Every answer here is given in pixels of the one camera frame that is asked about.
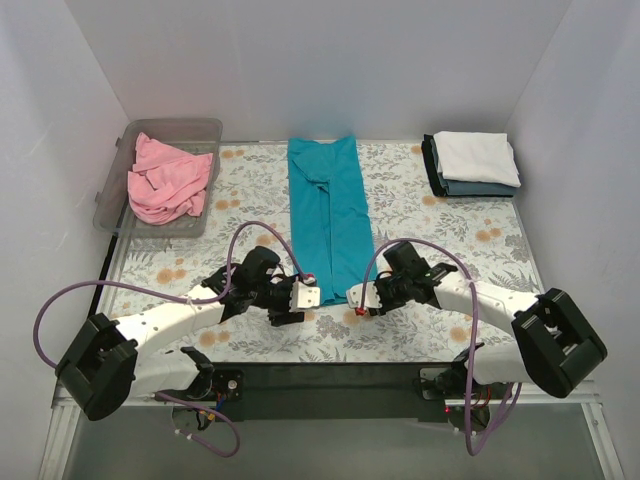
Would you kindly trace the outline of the teal t shirt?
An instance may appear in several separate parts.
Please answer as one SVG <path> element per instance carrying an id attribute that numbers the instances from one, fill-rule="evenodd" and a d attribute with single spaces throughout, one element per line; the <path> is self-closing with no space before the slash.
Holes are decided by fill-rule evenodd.
<path id="1" fill-rule="evenodd" d="M 356 139 L 291 138 L 287 163 L 295 257 L 316 278 L 322 306 L 344 304 L 374 254 Z"/>

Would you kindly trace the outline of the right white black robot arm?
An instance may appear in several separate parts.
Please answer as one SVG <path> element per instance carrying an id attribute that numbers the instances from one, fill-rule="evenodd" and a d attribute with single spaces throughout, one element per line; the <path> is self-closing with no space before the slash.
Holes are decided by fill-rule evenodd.
<path id="1" fill-rule="evenodd" d="M 506 345 L 471 346 L 457 358 L 454 389 L 475 397 L 489 384 L 530 383 L 548 395 L 567 397 L 608 356 L 603 340 L 565 291 L 519 292 L 472 279 L 457 258 L 430 265 L 415 240 L 379 249 L 388 273 L 351 288 L 357 312 L 384 315 L 409 302 L 471 316 L 508 334 Z"/>

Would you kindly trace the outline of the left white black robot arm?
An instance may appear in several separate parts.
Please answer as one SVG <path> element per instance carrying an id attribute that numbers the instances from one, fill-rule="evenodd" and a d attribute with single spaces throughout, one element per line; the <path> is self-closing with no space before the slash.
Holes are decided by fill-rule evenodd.
<path id="1" fill-rule="evenodd" d="M 250 307 L 263 309 L 270 323 L 301 322 L 318 306 L 312 275 L 286 276 L 279 256 L 252 249 L 240 263 L 217 270 L 176 302 L 111 320 L 89 317 L 55 368 L 62 386 L 92 421 L 114 413 L 128 398 L 174 393 L 188 401 L 213 392 L 215 366 L 192 346 L 173 342 L 219 325 Z"/>

